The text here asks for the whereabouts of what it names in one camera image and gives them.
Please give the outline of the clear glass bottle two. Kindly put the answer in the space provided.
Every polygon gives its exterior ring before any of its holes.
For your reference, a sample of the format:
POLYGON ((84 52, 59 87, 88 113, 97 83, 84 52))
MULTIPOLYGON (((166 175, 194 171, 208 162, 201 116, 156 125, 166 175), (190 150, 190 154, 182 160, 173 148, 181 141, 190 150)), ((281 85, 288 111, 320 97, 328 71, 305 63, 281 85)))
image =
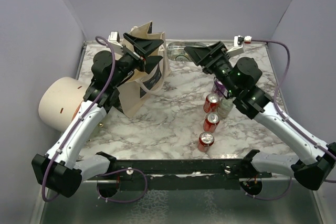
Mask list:
POLYGON ((184 50, 186 46, 190 47, 205 47, 201 42, 193 41, 176 41, 167 45, 167 57, 172 61, 192 62, 191 57, 184 50))

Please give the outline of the beige canvas tote bag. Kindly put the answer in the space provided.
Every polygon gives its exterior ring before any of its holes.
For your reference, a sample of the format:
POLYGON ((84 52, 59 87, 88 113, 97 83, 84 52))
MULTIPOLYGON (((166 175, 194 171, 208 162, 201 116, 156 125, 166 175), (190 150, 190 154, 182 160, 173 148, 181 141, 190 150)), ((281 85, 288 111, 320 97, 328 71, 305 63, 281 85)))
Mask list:
POLYGON ((167 57, 167 45, 164 32, 152 32, 153 21, 141 26, 134 26, 129 34, 141 39, 161 39, 163 44, 152 53, 152 56, 162 56, 163 59, 150 73, 136 70, 126 83, 118 87, 119 102, 115 105, 118 111, 131 118, 151 95, 158 94, 171 73, 167 57))

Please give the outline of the purple fanta can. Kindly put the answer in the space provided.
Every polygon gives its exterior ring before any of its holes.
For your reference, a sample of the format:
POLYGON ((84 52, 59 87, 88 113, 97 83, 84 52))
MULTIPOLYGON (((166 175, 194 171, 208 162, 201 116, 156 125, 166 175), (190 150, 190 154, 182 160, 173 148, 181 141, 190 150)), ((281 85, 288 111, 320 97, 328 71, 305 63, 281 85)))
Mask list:
POLYGON ((224 96, 225 91, 226 91, 225 86, 216 77, 214 77, 212 93, 216 93, 221 98, 224 96))

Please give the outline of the red cola can four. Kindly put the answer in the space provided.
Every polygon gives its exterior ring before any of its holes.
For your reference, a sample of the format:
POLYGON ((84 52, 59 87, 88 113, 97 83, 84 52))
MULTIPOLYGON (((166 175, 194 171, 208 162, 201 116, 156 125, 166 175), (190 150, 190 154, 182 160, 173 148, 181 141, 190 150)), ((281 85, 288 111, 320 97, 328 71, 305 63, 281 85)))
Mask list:
POLYGON ((215 112, 220 102, 220 97, 216 93, 210 93, 206 96, 203 105, 205 113, 215 112))

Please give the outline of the clear glass bottle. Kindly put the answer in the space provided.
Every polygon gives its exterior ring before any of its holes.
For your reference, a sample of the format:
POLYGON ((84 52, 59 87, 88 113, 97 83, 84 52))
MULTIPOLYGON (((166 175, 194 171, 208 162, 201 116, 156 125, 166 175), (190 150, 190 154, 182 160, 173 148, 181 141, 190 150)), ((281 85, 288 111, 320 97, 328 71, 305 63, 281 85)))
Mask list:
POLYGON ((233 106, 233 99, 226 99, 223 97, 219 102, 216 113, 218 114, 220 119, 225 119, 231 112, 233 106))

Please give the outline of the red cola can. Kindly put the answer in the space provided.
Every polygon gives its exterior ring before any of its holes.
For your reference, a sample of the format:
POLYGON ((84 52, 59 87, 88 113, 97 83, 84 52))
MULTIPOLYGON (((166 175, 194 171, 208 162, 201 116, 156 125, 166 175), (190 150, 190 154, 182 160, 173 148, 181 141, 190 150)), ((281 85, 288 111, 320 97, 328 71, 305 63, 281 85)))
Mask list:
POLYGON ((220 118, 217 113, 215 112, 208 113, 203 123, 203 130, 205 132, 214 133, 219 123, 220 118))

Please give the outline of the red cola can three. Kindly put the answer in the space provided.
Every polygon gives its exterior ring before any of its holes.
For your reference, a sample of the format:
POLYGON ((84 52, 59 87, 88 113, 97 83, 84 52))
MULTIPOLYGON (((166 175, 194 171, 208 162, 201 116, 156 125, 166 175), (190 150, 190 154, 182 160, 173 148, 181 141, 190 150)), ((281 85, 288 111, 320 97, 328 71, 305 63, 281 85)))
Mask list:
POLYGON ((214 144, 215 138, 211 132, 202 132, 198 138, 198 150, 207 152, 208 149, 214 144))

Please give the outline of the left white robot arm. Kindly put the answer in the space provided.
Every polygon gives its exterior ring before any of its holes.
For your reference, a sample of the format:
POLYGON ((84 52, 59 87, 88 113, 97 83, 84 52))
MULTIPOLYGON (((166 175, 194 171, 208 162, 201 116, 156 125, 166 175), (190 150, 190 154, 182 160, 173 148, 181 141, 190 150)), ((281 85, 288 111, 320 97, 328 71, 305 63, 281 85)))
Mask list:
POLYGON ((128 33, 123 34, 123 38, 132 49, 96 37, 96 42, 107 49, 93 57, 93 77, 74 119, 54 146, 44 155, 35 155, 31 162, 45 202, 52 201, 47 198, 46 189, 71 197, 82 182, 95 176, 110 179, 115 175, 116 166, 108 154, 100 152, 84 161, 77 158, 95 127, 116 103, 119 86, 126 83, 135 71, 150 73, 158 66, 163 57, 154 55, 154 52, 164 44, 161 38, 139 38, 128 33))

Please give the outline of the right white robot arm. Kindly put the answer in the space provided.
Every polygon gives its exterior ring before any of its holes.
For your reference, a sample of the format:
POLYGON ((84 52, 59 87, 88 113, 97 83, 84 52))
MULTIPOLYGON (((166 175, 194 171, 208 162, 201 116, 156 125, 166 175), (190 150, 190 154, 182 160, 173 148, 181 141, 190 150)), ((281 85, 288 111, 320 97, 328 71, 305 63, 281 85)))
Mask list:
POLYGON ((253 58, 241 57, 232 65, 221 41, 208 47, 186 46, 185 51, 205 74, 214 74, 224 85, 226 98, 233 99, 240 113, 272 131, 294 151, 289 156, 252 150, 241 160, 242 173, 246 177, 260 172, 282 174, 309 190, 318 190, 335 166, 335 143, 312 136, 257 86, 262 71, 253 58))

